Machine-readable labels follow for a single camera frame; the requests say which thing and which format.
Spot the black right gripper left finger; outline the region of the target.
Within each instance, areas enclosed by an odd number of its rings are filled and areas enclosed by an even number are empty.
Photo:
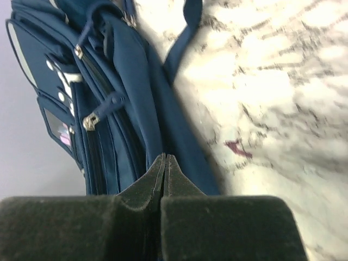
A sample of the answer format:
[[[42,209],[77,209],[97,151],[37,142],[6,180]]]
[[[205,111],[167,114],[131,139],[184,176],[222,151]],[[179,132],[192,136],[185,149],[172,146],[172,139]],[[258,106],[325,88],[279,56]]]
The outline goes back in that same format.
[[[1,260],[157,260],[166,156],[118,195],[1,201]]]

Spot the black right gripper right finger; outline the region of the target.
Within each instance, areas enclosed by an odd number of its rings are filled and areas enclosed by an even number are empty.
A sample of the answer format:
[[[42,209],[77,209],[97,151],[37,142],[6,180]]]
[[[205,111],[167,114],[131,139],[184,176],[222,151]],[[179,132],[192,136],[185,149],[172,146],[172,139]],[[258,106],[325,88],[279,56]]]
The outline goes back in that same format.
[[[167,156],[163,260],[306,260],[294,216],[275,196],[208,196]]]

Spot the navy blue student backpack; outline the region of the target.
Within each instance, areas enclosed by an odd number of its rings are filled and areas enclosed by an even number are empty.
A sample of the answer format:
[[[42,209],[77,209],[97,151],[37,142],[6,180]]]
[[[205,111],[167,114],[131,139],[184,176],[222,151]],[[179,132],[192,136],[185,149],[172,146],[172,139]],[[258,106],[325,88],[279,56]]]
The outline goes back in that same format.
[[[123,1],[12,1],[6,28],[37,94],[50,137],[75,161],[88,194],[118,194],[162,153],[205,194],[219,188],[172,88],[195,35],[201,1],[186,1],[186,27],[165,61],[137,31]]]

